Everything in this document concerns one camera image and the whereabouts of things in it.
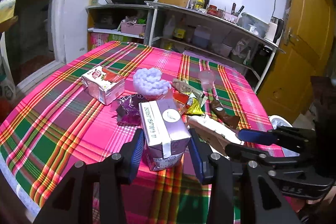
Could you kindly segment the printed paper wrapper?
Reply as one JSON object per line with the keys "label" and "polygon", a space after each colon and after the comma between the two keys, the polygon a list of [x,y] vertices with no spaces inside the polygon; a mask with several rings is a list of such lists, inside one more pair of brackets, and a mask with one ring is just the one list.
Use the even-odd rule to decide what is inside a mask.
{"label": "printed paper wrapper", "polygon": [[189,92],[189,93],[193,93],[197,98],[205,97],[205,94],[202,91],[192,87],[188,83],[181,81],[179,79],[173,79],[172,86],[181,93]]}

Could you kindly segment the grey kitchen shelf unit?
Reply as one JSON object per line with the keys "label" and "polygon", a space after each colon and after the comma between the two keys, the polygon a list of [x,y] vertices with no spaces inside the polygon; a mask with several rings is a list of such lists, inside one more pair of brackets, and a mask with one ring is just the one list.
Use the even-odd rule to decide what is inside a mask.
{"label": "grey kitchen shelf unit", "polygon": [[[254,20],[243,28],[201,11],[158,2],[146,5],[154,9],[148,46],[228,65],[247,79],[255,93],[261,90],[275,54],[281,51],[278,42],[258,34],[262,22]],[[173,31],[182,22],[186,25],[185,38],[176,40]],[[211,29],[207,48],[197,47],[191,41],[197,25]]]}

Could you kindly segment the dark soy sauce bottle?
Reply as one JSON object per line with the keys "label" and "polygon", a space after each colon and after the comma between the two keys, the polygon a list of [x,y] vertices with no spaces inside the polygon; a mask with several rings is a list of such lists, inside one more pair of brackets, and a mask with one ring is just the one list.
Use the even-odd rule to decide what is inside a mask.
{"label": "dark soy sauce bottle", "polygon": [[207,9],[207,7],[209,6],[209,2],[210,2],[210,0],[204,0],[204,2],[203,2],[203,8],[204,9]]}

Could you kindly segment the brown snack wrapper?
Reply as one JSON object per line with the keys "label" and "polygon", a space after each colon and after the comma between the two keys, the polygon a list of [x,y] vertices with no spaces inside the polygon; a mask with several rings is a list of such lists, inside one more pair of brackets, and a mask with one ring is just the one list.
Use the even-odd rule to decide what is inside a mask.
{"label": "brown snack wrapper", "polygon": [[240,117],[236,115],[229,115],[225,111],[224,106],[222,103],[217,100],[213,99],[210,103],[211,110],[216,114],[216,116],[226,125],[228,125],[232,129],[236,129],[239,122]]}

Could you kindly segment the strawberry milk carton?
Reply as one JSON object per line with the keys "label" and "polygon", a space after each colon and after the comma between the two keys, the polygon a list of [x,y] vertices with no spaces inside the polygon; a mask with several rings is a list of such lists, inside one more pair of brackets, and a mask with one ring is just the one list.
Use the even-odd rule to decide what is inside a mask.
{"label": "strawberry milk carton", "polygon": [[88,94],[105,106],[121,96],[125,90],[125,77],[101,65],[84,73],[81,81]]}

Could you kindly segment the pink knife holder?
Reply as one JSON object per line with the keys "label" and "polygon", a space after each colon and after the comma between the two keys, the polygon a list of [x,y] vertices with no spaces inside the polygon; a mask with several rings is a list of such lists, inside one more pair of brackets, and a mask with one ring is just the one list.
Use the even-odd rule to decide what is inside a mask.
{"label": "pink knife holder", "polygon": [[224,12],[223,19],[225,21],[228,21],[228,22],[232,23],[232,24],[237,24],[238,23],[238,17],[236,15],[231,14],[230,12]]}

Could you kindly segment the yellow snack wrapper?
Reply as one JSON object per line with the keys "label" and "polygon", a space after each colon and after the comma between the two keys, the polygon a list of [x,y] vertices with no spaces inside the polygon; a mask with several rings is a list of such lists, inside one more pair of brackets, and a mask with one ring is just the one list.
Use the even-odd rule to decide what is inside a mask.
{"label": "yellow snack wrapper", "polygon": [[179,114],[183,115],[204,115],[201,105],[193,93],[176,92],[173,94],[174,102]]}

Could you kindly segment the small wooden shelf cabinet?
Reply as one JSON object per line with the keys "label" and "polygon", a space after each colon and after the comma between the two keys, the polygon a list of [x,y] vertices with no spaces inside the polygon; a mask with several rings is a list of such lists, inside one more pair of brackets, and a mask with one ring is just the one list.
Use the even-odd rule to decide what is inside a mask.
{"label": "small wooden shelf cabinet", "polygon": [[[92,50],[111,40],[147,45],[153,22],[154,9],[148,5],[106,4],[88,6],[87,48]],[[145,33],[137,35],[121,32],[121,22],[146,24]]]}

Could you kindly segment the yellow wooden door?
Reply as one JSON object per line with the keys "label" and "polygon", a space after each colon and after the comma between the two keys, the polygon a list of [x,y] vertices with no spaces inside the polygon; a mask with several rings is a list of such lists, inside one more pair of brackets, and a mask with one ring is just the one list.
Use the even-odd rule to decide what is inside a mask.
{"label": "yellow wooden door", "polygon": [[268,115],[289,122],[313,102],[312,76],[325,73],[333,45],[332,0],[291,0],[289,17],[275,57],[257,96]]}

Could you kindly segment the purple milk carton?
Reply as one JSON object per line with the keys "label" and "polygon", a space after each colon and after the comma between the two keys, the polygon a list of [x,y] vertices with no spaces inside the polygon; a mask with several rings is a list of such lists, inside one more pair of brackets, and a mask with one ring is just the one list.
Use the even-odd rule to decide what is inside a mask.
{"label": "purple milk carton", "polygon": [[172,98],[139,104],[149,169],[158,172],[181,161],[191,135]]}

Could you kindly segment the purple snack wrapper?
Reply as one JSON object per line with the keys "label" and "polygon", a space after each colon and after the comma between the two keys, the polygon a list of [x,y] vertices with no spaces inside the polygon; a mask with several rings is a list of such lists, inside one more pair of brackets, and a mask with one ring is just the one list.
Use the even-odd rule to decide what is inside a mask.
{"label": "purple snack wrapper", "polygon": [[119,126],[139,126],[141,124],[139,104],[146,101],[141,94],[131,94],[116,99],[113,107],[117,113],[117,124]]}

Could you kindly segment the white cardboard piece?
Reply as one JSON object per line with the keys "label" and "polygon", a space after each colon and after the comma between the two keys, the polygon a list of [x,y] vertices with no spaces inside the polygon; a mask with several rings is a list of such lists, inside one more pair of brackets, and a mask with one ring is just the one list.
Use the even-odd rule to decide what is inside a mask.
{"label": "white cardboard piece", "polygon": [[225,156],[225,147],[230,143],[243,145],[244,142],[237,138],[236,132],[228,126],[211,119],[208,115],[188,116],[186,125],[193,128],[199,137],[209,143],[214,152]]}

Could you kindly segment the pink plastic basket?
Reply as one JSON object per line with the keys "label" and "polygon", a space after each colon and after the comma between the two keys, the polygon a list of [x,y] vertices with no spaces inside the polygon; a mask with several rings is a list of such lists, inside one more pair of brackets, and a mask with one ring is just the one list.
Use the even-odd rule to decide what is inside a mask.
{"label": "pink plastic basket", "polygon": [[137,35],[145,33],[146,24],[138,24],[132,21],[121,22],[121,32],[124,34]]}

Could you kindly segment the clear plastic cup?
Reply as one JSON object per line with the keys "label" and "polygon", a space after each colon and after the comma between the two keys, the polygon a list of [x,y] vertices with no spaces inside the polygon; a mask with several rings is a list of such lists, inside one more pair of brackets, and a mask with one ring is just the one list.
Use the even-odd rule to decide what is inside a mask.
{"label": "clear plastic cup", "polygon": [[210,70],[203,70],[198,73],[198,79],[201,82],[202,89],[209,91],[213,88],[215,81],[215,75]]}

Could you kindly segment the red lidded jar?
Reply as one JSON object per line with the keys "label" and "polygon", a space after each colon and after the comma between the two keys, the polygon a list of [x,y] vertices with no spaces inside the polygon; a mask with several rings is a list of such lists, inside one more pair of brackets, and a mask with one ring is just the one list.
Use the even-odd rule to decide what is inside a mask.
{"label": "red lidded jar", "polygon": [[209,5],[207,8],[207,14],[212,15],[212,16],[218,16],[218,9],[214,5]]}

